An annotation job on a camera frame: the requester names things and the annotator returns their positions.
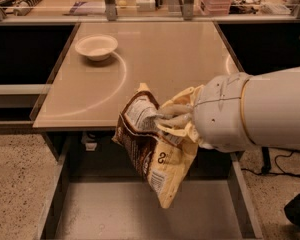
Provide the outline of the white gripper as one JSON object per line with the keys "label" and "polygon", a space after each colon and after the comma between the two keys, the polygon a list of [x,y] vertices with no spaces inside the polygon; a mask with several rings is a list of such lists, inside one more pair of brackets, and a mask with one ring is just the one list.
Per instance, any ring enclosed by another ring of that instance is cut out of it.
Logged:
{"label": "white gripper", "polygon": [[201,148],[223,153],[250,149],[254,144],[242,113],[243,89],[250,78],[246,73],[217,76],[199,91],[194,108],[189,104],[161,107],[160,116],[173,118],[159,118],[156,122],[164,127],[184,128],[193,118]]}

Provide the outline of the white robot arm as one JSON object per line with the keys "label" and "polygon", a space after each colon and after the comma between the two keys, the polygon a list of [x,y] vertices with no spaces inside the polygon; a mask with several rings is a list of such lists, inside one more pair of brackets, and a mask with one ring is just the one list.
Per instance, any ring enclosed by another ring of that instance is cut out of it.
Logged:
{"label": "white robot arm", "polygon": [[217,76],[162,105],[155,123],[220,152],[255,146],[300,151],[300,67]]}

